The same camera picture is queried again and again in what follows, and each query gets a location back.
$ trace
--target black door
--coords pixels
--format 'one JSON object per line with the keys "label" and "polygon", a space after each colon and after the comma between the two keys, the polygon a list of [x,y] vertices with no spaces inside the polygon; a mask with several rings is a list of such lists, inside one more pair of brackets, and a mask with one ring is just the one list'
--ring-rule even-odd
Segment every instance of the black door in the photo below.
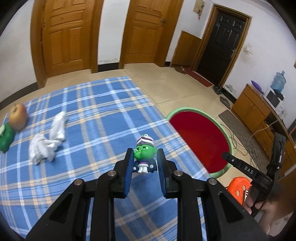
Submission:
{"label": "black door", "polygon": [[245,21],[219,12],[196,72],[218,85],[241,37]]}

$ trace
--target door frame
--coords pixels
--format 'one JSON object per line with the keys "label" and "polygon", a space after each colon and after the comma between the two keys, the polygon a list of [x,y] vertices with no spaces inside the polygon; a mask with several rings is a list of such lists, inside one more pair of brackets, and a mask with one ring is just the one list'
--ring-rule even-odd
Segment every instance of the door frame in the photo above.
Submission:
{"label": "door frame", "polygon": [[210,14],[210,18],[207,22],[207,26],[206,26],[206,29],[205,29],[205,32],[204,32],[204,35],[202,37],[202,41],[201,41],[201,44],[200,44],[200,48],[197,52],[197,55],[195,57],[195,61],[193,63],[193,65],[191,66],[191,70],[195,71],[198,67],[198,65],[200,64],[200,61],[202,59],[202,56],[205,52],[205,49],[207,47],[207,44],[210,40],[210,36],[212,34],[212,30],[214,28],[214,25],[216,23],[216,18],[217,18],[217,15],[218,15],[218,12],[225,12],[225,13],[228,13],[228,14],[231,14],[233,16],[236,16],[236,17],[239,17],[239,18],[242,18],[245,20],[245,25],[244,25],[244,28],[243,28],[243,31],[242,31],[242,35],[240,37],[240,40],[237,44],[237,48],[234,52],[234,55],[219,83],[219,87],[222,88],[223,84],[226,82],[234,64],[235,64],[235,61],[237,60],[238,58],[238,55],[243,47],[243,44],[244,44],[244,41],[246,39],[246,36],[247,36],[247,33],[248,33],[248,30],[249,30],[249,27],[250,27],[250,24],[251,24],[251,19],[252,17],[247,15],[247,14],[244,14],[242,12],[239,12],[237,10],[234,10],[234,9],[231,9],[231,8],[228,8],[228,7],[224,7],[224,6],[221,6],[221,5],[218,5],[218,4],[213,4],[213,7],[212,7],[212,10],[211,10],[211,14]]}
{"label": "door frame", "polygon": [[[131,23],[133,21],[133,12],[134,6],[137,0],[131,0],[128,13],[126,17],[126,23],[124,26],[123,38],[122,38],[122,45],[121,45],[121,53],[120,53],[120,60],[119,60],[119,69],[124,68],[124,61],[126,56],[126,51],[128,47],[128,38],[130,36],[131,31]],[[160,41],[158,43],[154,63],[159,67],[164,67],[165,59],[168,54],[168,50],[170,47],[170,43],[173,38],[173,34],[175,32],[175,28],[177,25],[177,21],[180,15],[181,7],[183,5],[184,0],[171,0],[167,16],[166,16],[166,24],[163,27],[163,31],[160,36]]]}
{"label": "door frame", "polygon": [[[45,1],[46,0],[34,1],[30,29],[32,61],[39,89],[43,88],[47,82],[41,42]],[[98,72],[98,40],[103,3],[104,0],[94,1],[90,33],[90,68],[92,73]]]}

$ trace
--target metal screw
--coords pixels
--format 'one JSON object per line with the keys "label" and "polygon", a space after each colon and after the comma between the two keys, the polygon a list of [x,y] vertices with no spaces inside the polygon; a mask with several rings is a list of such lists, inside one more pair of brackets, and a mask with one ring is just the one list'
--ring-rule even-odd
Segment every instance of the metal screw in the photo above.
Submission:
{"label": "metal screw", "polygon": [[211,185],[216,185],[217,184],[217,180],[216,179],[214,179],[214,178],[210,178],[209,179],[209,184],[211,184]]}
{"label": "metal screw", "polygon": [[114,170],[111,170],[111,171],[108,171],[108,176],[109,177],[113,177],[113,176],[115,176],[116,175],[116,171],[114,171]]}
{"label": "metal screw", "polygon": [[179,170],[175,170],[174,171],[174,175],[179,177],[179,176],[182,176],[183,175],[183,172],[182,171],[179,171]]}
{"label": "metal screw", "polygon": [[79,186],[79,185],[81,185],[82,183],[83,183],[83,180],[80,179],[80,178],[78,178],[78,179],[76,179],[76,180],[74,181],[74,184],[75,184],[76,186]]}

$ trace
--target green bell pepper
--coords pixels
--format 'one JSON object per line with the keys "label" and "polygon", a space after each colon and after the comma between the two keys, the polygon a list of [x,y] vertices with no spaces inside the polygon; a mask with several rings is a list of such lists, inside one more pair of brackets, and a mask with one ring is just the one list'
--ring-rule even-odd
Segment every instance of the green bell pepper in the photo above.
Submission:
{"label": "green bell pepper", "polygon": [[0,127],[0,151],[3,153],[7,152],[14,139],[15,131],[8,122]]}

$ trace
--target tiled floor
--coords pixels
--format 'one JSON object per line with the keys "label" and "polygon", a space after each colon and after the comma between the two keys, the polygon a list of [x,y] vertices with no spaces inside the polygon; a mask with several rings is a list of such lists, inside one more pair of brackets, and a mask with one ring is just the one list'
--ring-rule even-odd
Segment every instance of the tiled floor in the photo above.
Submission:
{"label": "tiled floor", "polygon": [[[52,77],[47,80],[44,88],[30,93],[16,102],[24,103],[61,88],[92,80],[127,75],[152,99],[164,116],[179,107],[193,107],[208,113],[220,124],[223,124],[218,115],[227,108],[220,102],[219,96],[214,93],[212,87],[207,88],[189,75],[178,73],[174,68],[160,68],[155,64],[127,64],[123,70],[95,74],[91,74],[90,70],[82,70]],[[1,122],[13,104],[0,110]],[[243,154],[247,154],[245,148],[238,146],[238,149]],[[241,152],[234,150],[234,155],[250,163],[249,154],[244,156]],[[219,178],[219,181],[224,186],[228,186],[236,176],[244,175],[231,167],[226,174]]]}

